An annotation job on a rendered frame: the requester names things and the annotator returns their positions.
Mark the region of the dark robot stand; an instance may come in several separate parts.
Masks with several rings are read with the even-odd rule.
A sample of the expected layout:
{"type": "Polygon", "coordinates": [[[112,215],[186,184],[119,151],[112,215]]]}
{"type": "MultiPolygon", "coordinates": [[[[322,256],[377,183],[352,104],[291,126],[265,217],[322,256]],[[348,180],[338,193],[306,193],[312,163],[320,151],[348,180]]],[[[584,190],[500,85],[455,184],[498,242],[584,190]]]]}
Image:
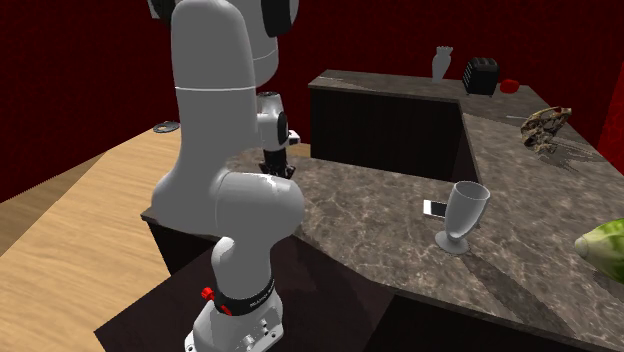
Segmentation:
{"type": "MultiPolygon", "coordinates": [[[[106,352],[183,352],[215,283],[204,253],[95,330],[106,352]]],[[[268,352],[363,352],[393,295],[295,236],[271,250],[284,336],[268,352]]]]}

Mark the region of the white smartphone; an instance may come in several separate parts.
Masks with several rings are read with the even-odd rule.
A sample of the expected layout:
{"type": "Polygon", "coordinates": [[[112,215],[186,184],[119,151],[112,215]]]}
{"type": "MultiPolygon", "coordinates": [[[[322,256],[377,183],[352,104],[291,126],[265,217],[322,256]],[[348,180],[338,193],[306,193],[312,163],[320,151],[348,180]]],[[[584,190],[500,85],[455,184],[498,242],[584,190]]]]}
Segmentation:
{"type": "Polygon", "coordinates": [[[447,204],[425,199],[423,201],[423,214],[431,217],[444,218],[447,204]]]}

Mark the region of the grey goblet cup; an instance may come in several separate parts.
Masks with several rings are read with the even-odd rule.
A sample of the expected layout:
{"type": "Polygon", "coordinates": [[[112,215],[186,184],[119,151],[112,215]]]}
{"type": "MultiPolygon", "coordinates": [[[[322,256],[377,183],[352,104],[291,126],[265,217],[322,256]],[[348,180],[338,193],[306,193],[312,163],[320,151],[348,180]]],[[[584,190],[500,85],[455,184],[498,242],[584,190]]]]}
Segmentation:
{"type": "Polygon", "coordinates": [[[466,253],[469,250],[466,236],[480,221],[490,196],[490,191],[479,183],[455,183],[446,206],[444,230],[435,235],[436,244],[453,255],[466,253]]]}

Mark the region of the grey fluted vase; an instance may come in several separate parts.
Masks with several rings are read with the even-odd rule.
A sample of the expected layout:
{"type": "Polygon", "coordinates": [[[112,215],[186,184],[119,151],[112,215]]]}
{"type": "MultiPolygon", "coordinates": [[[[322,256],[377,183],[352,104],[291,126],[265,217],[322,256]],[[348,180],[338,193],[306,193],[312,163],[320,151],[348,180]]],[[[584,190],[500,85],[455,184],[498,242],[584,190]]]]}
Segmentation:
{"type": "Polygon", "coordinates": [[[440,83],[451,63],[453,47],[438,46],[432,59],[432,82],[440,83]]]}

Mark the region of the black toaster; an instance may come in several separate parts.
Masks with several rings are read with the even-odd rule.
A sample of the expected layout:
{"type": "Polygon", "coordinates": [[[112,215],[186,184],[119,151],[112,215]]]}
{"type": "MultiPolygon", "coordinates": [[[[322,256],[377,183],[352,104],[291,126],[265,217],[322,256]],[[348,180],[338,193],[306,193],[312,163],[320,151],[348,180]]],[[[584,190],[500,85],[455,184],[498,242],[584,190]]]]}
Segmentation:
{"type": "Polygon", "coordinates": [[[498,83],[500,66],[493,58],[474,57],[464,70],[462,83],[466,94],[492,97],[498,83]]]}

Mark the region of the brown skull figure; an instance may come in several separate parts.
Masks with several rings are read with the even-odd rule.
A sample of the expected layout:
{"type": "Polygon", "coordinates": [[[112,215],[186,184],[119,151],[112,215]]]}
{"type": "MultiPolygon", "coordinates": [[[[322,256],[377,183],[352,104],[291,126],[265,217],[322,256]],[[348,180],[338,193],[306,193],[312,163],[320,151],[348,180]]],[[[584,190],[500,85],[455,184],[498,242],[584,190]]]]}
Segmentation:
{"type": "Polygon", "coordinates": [[[549,107],[531,114],[522,124],[521,139],[525,147],[537,155],[553,154],[558,145],[552,142],[558,131],[567,123],[571,108],[549,107]]]}

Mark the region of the green lettuce head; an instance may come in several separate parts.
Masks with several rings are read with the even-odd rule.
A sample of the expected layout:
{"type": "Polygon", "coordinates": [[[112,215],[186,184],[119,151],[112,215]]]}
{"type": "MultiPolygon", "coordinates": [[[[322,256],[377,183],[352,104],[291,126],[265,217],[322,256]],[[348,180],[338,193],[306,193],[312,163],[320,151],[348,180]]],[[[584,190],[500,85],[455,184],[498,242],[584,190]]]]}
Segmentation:
{"type": "Polygon", "coordinates": [[[576,253],[610,279],[624,284],[624,218],[604,223],[577,238],[576,253]]]}

